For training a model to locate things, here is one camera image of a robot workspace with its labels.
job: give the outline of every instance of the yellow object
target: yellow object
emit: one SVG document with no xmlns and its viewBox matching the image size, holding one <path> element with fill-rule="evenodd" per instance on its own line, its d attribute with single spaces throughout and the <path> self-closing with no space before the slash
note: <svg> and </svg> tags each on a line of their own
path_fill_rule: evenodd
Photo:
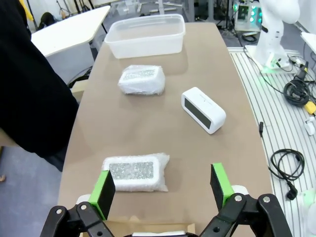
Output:
<svg viewBox="0 0 316 237">
<path fill-rule="evenodd" d="M 22 4 L 24 10 L 25 10 L 25 14 L 26 14 L 26 18 L 28 18 L 30 21 L 34 21 L 34 18 L 32 16 L 32 14 L 30 13 L 30 11 L 28 10 L 28 8 L 25 6 L 23 0 L 20 0 L 20 3 Z"/>
<path fill-rule="evenodd" d="M 304 108 L 310 115 L 313 115 L 316 112 L 316 105 L 312 101 L 307 102 Z"/>
</svg>

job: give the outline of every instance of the green light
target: green light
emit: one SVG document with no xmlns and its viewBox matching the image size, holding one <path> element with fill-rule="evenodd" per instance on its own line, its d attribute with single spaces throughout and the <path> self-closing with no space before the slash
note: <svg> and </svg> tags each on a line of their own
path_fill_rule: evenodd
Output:
<svg viewBox="0 0 316 237">
<path fill-rule="evenodd" d="M 238 4 L 234 5 L 234 11 L 238 11 Z"/>
</svg>

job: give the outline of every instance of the white table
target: white table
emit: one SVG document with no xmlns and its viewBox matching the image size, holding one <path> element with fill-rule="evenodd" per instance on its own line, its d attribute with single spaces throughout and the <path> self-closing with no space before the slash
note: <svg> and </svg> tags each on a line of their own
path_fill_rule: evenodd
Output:
<svg viewBox="0 0 316 237">
<path fill-rule="evenodd" d="M 96 35 L 105 35 L 100 26 L 109 10 L 110 6 L 97 8 L 32 34 L 33 44 L 65 83 L 69 83 L 80 71 L 93 65 L 89 42 Z"/>
</svg>

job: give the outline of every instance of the white digital clock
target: white digital clock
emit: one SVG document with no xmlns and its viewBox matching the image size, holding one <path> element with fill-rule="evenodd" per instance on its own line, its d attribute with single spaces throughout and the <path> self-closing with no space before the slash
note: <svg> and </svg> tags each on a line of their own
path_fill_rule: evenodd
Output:
<svg viewBox="0 0 316 237">
<path fill-rule="evenodd" d="M 216 132 L 225 122 L 225 111 L 197 87 L 182 94 L 181 105 L 209 134 Z"/>
</svg>

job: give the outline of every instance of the black cable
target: black cable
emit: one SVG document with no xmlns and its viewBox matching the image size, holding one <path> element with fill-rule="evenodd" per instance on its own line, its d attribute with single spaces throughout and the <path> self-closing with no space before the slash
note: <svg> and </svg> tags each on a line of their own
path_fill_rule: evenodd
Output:
<svg viewBox="0 0 316 237">
<path fill-rule="evenodd" d="M 283 95 L 287 102 L 297 107 L 303 107 L 310 100 L 308 85 L 301 79 L 294 77 L 283 89 Z"/>
<path fill-rule="evenodd" d="M 281 157 L 279 158 L 277 162 L 276 155 L 281 154 L 281 153 L 284 153 L 284 154 L 281 155 Z M 298 162 L 297 168 L 291 174 L 288 174 L 285 171 L 281 170 L 281 167 L 280 167 L 283 158 L 289 154 L 293 154 Z M 289 198 L 290 200 L 294 200 L 297 196 L 297 189 L 294 187 L 291 181 L 297 180 L 304 172 L 305 158 L 303 154 L 293 149 L 281 149 L 272 154 L 270 161 L 273 167 L 277 170 L 278 174 L 275 173 L 270 167 L 268 167 L 269 171 L 275 177 L 286 181 L 287 185 L 290 188 L 290 191 L 286 194 L 286 197 Z"/>
</svg>

